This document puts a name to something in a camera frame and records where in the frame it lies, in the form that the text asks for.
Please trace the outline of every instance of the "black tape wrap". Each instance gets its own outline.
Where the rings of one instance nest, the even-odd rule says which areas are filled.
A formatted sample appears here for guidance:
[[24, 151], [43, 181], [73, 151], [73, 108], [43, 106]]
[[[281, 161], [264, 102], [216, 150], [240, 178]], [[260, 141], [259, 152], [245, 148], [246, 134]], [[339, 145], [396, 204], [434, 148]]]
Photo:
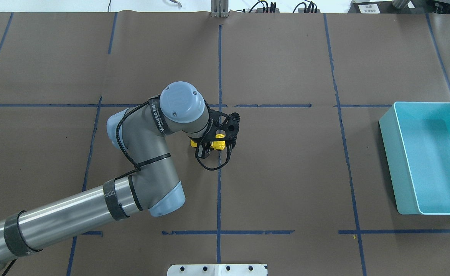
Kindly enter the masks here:
[[136, 204], [138, 210], [143, 211], [143, 208], [139, 203], [138, 196], [136, 195], [136, 191], [134, 190], [134, 184], [132, 183], [132, 175], [128, 176], [128, 182], [130, 185], [131, 195], [133, 196], [134, 204]]
[[153, 122], [155, 122], [158, 131], [164, 136], [173, 134], [168, 127], [168, 124], [165, 121], [165, 115], [163, 115], [162, 109], [160, 108], [160, 96], [150, 98], [148, 102], [150, 103]]
[[105, 204], [109, 209], [110, 215], [114, 220], [124, 220], [129, 218], [124, 212], [123, 206], [119, 203], [116, 195], [116, 188], [114, 186], [114, 179], [104, 183], [103, 187]]
[[3, 226], [3, 237], [8, 250], [17, 257], [29, 256], [42, 250], [36, 250], [28, 246], [22, 236], [20, 227], [18, 227], [18, 218], [24, 212], [26, 211], [20, 211], [18, 214], [9, 216]]

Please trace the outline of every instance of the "metal bracket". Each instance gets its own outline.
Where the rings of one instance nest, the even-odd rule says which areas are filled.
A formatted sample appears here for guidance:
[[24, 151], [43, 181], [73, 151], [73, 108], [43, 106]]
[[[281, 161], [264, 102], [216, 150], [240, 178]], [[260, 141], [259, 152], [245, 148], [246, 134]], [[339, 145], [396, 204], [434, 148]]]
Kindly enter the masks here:
[[211, 0], [211, 17], [228, 17], [228, 0]]
[[267, 265], [263, 264], [203, 264], [173, 265], [167, 276], [267, 276]]

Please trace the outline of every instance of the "white label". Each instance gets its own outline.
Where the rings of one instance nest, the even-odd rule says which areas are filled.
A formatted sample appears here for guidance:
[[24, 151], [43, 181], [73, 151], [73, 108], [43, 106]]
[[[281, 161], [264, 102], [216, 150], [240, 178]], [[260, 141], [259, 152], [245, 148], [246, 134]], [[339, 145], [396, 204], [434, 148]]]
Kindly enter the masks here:
[[359, 11], [361, 13], [380, 13], [377, 4], [373, 5], [359, 5]]

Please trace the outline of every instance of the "white wall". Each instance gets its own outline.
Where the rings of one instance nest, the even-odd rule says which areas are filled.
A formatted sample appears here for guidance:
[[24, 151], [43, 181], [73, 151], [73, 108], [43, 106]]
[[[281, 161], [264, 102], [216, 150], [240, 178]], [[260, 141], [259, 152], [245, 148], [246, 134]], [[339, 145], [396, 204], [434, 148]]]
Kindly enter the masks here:
[[[292, 12], [303, 0], [275, 0], [281, 12]], [[112, 0], [110, 11], [210, 11], [211, 0], [180, 0], [182, 8], [169, 0]], [[256, 0], [229, 0], [231, 10], [250, 8]], [[351, 0], [316, 0], [327, 13], [346, 13]], [[107, 12], [109, 0], [0, 0], [0, 12]]]

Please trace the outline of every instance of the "robotic arm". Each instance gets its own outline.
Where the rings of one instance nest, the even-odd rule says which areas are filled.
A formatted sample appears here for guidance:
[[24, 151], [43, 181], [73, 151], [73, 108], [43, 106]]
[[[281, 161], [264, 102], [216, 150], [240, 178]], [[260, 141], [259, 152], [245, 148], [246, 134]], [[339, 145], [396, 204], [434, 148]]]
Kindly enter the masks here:
[[[107, 121], [107, 133], [134, 170], [91, 190], [0, 220], [0, 271], [11, 260], [139, 211], [159, 217], [177, 210], [186, 198], [165, 136], [184, 131], [196, 148], [199, 164], [215, 170], [230, 159], [239, 121], [237, 113], [211, 110], [186, 82], [174, 82], [161, 95], [113, 115]], [[208, 168], [200, 159], [214, 149], [226, 149], [227, 159], [217, 168]]]

